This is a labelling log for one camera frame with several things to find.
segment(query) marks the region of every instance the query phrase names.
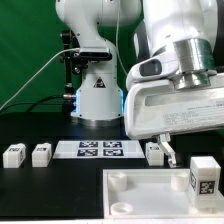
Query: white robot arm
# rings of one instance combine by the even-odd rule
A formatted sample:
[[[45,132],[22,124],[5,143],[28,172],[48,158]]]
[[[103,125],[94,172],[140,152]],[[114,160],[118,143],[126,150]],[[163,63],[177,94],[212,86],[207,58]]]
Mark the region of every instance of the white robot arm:
[[[126,134],[157,137],[175,167],[175,153],[165,144],[170,134],[224,126],[224,75],[217,75],[212,54],[217,2],[143,0],[143,8],[151,58],[128,74]]]
[[[140,0],[56,0],[59,18],[73,31],[80,45],[79,56],[88,59],[82,85],[76,92],[78,123],[109,126],[123,116],[122,90],[117,86],[115,46],[98,33],[98,26],[135,22],[141,13]]]

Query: white cable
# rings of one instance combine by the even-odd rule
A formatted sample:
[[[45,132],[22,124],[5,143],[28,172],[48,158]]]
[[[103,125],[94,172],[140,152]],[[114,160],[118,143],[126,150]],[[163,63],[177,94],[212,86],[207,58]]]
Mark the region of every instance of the white cable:
[[[128,73],[126,72],[124,65],[122,63],[120,53],[119,53],[119,45],[118,45],[118,36],[119,36],[119,24],[120,24],[120,12],[121,12],[121,0],[118,1],[118,15],[117,15],[117,30],[116,30],[116,50],[117,50],[117,57],[120,62],[121,68],[124,72],[124,74],[127,76]]]
[[[36,74],[34,74],[32,76],[31,79],[29,79],[9,100],[7,100],[0,108],[0,111],[9,103],[11,102],[15,97],[17,97],[19,95],[19,93],[26,88],[26,86],[32,82],[36,77],[37,75],[39,75],[56,57],[58,57],[60,54],[62,53],[65,53],[65,52],[68,52],[68,51],[78,51],[79,48],[72,48],[72,49],[68,49],[68,50],[63,50],[63,51],[60,51],[58,52],[57,54],[55,54]]]

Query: white cube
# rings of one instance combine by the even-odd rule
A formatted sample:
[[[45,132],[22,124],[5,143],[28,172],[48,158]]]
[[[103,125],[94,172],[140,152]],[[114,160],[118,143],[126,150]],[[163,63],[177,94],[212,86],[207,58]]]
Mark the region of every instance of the white cube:
[[[3,153],[4,168],[19,168],[26,158],[26,146],[24,144],[10,145]]]
[[[52,156],[51,144],[38,144],[32,153],[33,167],[47,167]]]
[[[193,207],[215,208],[221,167],[212,156],[192,157],[188,197]]]
[[[164,165],[164,152],[157,143],[146,144],[146,158],[150,166]]]

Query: metal bracket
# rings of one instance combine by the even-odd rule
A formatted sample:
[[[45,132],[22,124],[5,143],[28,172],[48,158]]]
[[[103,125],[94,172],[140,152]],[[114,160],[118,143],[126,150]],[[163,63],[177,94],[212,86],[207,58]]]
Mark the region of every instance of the metal bracket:
[[[163,152],[168,156],[168,163],[170,168],[176,168],[177,162],[175,157],[175,151],[169,145],[170,142],[170,134],[161,134],[157,137],[158,145],[163,150]]]

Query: cable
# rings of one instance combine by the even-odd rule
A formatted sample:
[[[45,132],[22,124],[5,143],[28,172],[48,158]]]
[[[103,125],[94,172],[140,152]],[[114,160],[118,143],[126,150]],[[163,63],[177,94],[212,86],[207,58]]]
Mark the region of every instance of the cable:
[[[124,74],[127,76],[128,73],[126,72],[124,65],[122,63],[120,53],[119,53],[119,45],[118,45],[118,36],[119,36],[119,24],[120,24],[120,12],[121,12],[121,0],[118,1],[118,15],[117,15],[117,30],[116,30],[116,50],[117,50],[117,57],[120,62],[121,68],[124,72]]]
[[[26,86],[33,81],[33,79],[35,79],[37,77],[37,75],[39,75],[56,57],[58,57],[60,54],[68,52],[68,51],[78,51],[79,48],[72,48],[72,49],[68,49],[68,50],[63,50],[58,52],[57,54],[55,54],[39,71],[37,71],[31,79],[29,79],[9,100],[7,100],[1,107],[0,107],[0,113],[2,111],[2,109],[9,103],[11,102],[15,97],[17,97],[19,95],[19,93],[26,88]]]
[[[11,107],[15,107],[15,106],[21,106],[21,105],[40,105],[40,106],[61,106],[62,103],[29,103],[29,102],[24,102],[24,103],[15,103],[15,104],[12,104],[12,105],[9,105],[7,107],[4,107],[1,111],[0,111],[0,114],[3,113],[5,110],[8,110],[9,108]]]
[[[33,104],[31,107],[29,107],[25,112],[30,112],[32,111],[36,106],[38,106],[39,103],[43,103],[46,102],[48,100],[53,100],[53,99],[61,99],[63,98],[63,96],[49,96],[49,97],[45,97],[41,100],[38,100],[35,104]]]

